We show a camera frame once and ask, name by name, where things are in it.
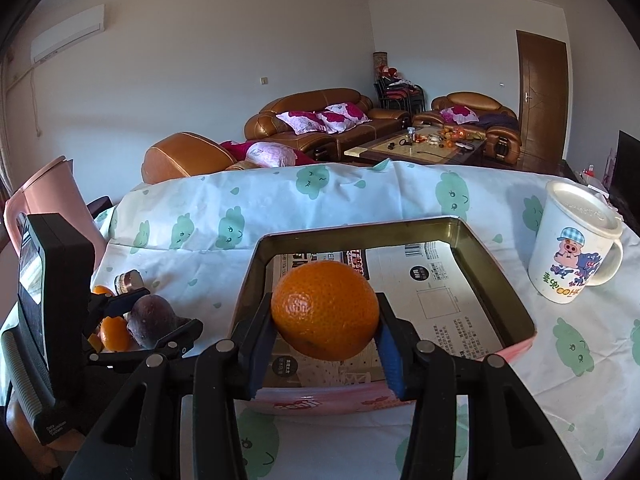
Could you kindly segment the small orange kumquat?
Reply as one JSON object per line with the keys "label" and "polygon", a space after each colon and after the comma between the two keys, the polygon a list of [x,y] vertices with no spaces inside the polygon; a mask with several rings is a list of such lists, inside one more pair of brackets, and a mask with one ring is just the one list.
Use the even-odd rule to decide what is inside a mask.
{"label": "small orange kumquat", "polygon": [[99,337],[103,347],[109,352],[127,352],[134,346],[134,340],[122,316],[107,316],[100,324]]}

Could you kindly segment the layered cake slice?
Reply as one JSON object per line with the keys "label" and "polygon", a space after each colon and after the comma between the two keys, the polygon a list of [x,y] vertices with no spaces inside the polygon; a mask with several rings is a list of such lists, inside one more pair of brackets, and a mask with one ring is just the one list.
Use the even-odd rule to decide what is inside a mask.
{"label": "layered cake slice", "polygon": [[128,294],[142,288],[145,288],[145,284],[138,270],[130,270],[114,278],[114,289],[117,295]]}

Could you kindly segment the purple passion fruit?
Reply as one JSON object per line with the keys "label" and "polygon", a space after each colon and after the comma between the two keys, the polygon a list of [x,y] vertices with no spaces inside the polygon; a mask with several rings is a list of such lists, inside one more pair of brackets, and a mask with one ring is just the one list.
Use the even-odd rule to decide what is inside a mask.
{"label": "purple passion fruit", "polygon": [[157,295],[139,298],[126,320],[131,337],[145,350],[153,349],[160,339],[189,322],[188,318],[176,315],[171,304]]}

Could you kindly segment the large orange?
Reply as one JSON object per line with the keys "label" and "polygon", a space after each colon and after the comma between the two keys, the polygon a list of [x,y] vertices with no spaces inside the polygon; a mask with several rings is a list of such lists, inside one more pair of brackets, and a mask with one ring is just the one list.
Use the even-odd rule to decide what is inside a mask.
{"label": "large orange", "polygon": [[380,307],[368,281],[345,263],[313,261],[288,271],[274,286],[271,316],[297,352],[346,361],[373,339]]}

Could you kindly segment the cloud print tablecloth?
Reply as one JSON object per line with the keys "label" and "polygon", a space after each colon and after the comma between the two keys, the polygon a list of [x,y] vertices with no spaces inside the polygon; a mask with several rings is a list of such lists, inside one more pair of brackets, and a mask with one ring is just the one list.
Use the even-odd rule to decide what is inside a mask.
{"label": "cloud print tablecloth", "polygon": [[382,162],[224,171],[141,185],[102,214],[93,277],[136,270],[203,350],[228,335],[250,262],[269,248],[254,297],[294,266],[349,263],[420,335],[459,356],[498,351],[540,404],[585,479],[612,474],[639,429],[639,239],[620,270],[566,298],[571,275],[527,273],[548,178],[469,166]]}

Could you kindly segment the light pink round cushion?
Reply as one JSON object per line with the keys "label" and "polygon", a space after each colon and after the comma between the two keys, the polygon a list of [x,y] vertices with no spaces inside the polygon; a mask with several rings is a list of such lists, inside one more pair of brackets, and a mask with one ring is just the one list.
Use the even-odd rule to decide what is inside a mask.
{"label": "light pink round cushion", "polygon": [[246,151],[245,159],[264,168],[292,167],[296,165],[296,153],[286,145],[274,142],[256,142]]}

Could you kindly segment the pink flower pillow left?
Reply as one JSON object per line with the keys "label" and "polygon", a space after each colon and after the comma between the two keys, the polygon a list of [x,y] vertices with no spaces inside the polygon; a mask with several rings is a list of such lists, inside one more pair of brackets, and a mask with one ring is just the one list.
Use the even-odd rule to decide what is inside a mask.
{"label": "pink flower pillow left", "polygon": [[322,122],[315,112],[288,110],[287,112],[277,114],[277,118],[281,122],[287,124],[294,131],[296,136],[312,132],[329,132],[324,122]]}

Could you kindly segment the pink flower pillow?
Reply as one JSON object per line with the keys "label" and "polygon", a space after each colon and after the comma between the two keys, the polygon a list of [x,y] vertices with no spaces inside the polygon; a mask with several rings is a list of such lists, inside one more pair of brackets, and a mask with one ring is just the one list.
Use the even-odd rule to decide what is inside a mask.
{"label": "pink flower pillow", "polygon": [[294,131],[296,136],[312,132],[329,132],[324,122],[322,122],[315,112],[288,110],[287,112],[277,114],[277,118],[281,122],[287,124]]}
{"label": "pink flower pillow", "polygon": [[317,115],[331,134],[343,133],[371,121],[365,112],[351,102],[329,105]]}

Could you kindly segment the black television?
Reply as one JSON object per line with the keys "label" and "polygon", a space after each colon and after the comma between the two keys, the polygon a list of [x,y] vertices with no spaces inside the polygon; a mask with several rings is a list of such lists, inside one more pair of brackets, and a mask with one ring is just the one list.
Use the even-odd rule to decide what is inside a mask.
{"label": "black television", "polygon": [[611,194],[622,200],[636,217],[640,207],[640,142],[620,130],[610,187]]}

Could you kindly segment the brown leather long sofa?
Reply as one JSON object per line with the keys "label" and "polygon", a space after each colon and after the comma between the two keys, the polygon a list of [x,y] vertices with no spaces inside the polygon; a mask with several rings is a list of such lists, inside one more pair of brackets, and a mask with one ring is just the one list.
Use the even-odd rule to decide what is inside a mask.
{"label": "brown leather long sofa", "polygon": [[315,160],[337,162],[351,148],[408,127],[403,110],[377,108],[357,90],[294,93],[265,105],[244,126],[249,141],[276,142]]}

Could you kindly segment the white air conditioner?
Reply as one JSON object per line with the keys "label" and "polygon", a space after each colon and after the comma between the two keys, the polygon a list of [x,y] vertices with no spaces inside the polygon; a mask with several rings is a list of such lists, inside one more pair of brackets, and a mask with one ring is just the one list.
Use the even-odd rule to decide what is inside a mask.
{"label": "white air conditioner", "polygon": [[30,46],[30,62],[32,65],[47,61],[78,42],[104,31],[105,6],[99,4],[66,18],[42,32]]}

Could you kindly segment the pink flower pillow right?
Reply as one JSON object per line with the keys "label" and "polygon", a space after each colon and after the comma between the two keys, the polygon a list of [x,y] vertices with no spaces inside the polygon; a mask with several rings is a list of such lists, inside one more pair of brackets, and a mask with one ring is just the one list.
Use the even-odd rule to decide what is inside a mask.
{"label": "pink flower pillow right", "polygon": [[365,112],[351,102],[329,105],[317,115],[331,134],[343,133],[371,121]]}

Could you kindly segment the wooden coffee table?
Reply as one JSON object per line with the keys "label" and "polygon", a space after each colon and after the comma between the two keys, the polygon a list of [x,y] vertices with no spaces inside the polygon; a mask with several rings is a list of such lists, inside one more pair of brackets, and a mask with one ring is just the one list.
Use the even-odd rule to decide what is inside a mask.
{"label": "wooden coffee table", "polygon": [[419,165],[474,165],[483,158],[486,139],[461,127],[409,127],[344,151],[368,164],[386,158]]}

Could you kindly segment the stacked dark chairs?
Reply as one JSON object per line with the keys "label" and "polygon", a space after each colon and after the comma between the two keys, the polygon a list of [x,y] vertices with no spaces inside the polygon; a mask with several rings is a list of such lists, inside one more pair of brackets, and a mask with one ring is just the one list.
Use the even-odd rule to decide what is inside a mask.
{"label": "stacked dark chairs", "polygon": [[374,88],[383,108],[403,110],[410,115],[426,111],[423,88],[402,78],[396,68],[381,65],[375,69],[375,75]]}

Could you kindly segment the brown wooden door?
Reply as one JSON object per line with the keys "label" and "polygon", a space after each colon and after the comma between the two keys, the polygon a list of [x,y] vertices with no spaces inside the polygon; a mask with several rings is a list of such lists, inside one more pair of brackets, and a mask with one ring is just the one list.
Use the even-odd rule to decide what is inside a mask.
{"label": "brown wooden door", "polygon": [[559,162],[567,127],[566,43],[532,32],[516,32],[520,68],[520,121],[524,153]]}

